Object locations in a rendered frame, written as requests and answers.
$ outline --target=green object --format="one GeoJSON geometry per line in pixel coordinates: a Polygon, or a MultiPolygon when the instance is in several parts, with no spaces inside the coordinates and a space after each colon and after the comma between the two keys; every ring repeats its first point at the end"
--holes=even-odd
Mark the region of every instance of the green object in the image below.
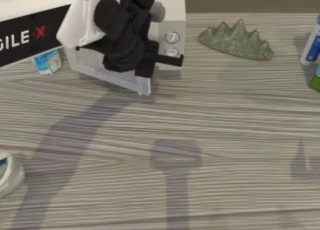
{"type": "Polygon", "coordinates": [[[315,75],[313,76],[311,82],[310,82],[310,88],[320,92],[320,67],[317,69],[315,75]]]}
{"type": "Polygon", "coordinates": [[[260,39],[257,30],[248,32],[242,19],[232,28],[225,22],[218,28],[210,27],[202,32],[198,39],[213,50],[240,58],[271,61],[274,57],[269,43],[260,39]]]}

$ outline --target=wooden table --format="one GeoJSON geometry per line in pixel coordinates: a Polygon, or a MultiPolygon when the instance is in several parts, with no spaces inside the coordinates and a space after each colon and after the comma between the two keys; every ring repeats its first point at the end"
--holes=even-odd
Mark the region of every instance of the wooden table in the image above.
{"type": "Polygon", "coordinates": [[[159,71],[150,97],[67,64],[0,71],[0,147],[27,173],[0,230],[318,230],[320,93],[299,64],[316,17],[189,15],[185,69],[159,71]],[[239,18],[273,61],[198,43],[239,18]]]}

